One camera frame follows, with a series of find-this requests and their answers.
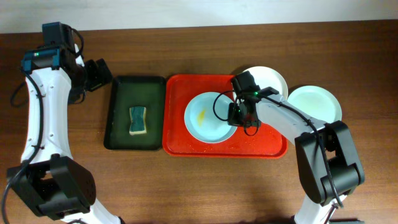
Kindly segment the light blue plate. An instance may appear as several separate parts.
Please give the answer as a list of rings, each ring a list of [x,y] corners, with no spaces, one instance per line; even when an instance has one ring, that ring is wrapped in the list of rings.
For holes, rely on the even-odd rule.
[[[233,101],[230,97],[217,92],[197,95],[190,100],[184,112],[184,123],[188,132],[195,139],[208,144],[221,143],[233,136],[237,130],[237,127],[230,126],[215,116],[214,102],[216,102],[216,114],[226,119],[228,106]]]

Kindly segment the green and yellow sponge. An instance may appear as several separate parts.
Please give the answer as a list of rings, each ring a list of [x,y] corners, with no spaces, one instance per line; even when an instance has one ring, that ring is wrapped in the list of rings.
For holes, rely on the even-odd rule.
[[[131,136],[147,133],[146,111],[144,106],[134,106],[129,109],[131,120],[129,134]]]

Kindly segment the pale green plate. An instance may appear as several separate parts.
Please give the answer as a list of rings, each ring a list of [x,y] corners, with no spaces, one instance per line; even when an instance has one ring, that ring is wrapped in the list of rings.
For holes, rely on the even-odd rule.
[[[342,119],[339,101],[332,93],[319,86],[301,86],[289,95],[287,101],[311,117],[327,123]]]

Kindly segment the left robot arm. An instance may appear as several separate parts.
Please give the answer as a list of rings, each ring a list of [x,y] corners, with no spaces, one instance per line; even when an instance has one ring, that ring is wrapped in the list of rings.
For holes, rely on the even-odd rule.
[[[93,175],[73,160],[67,106],[87,71],[74,47],[44,47],[21,62],[29,91],[29,122],[21,165],[7,170],[8,188],[38,217],[66,223],[122,223],[96,197]]]

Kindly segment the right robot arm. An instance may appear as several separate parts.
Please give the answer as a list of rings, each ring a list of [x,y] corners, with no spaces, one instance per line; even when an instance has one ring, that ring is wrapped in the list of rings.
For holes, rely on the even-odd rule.
[[[305,198],[294,223],[330,223],[343,200],[365,180],[348,126],[327,123],[292,106],[271,87],[233,88],[228,124],[247,129],[267,124],[294,146]]]

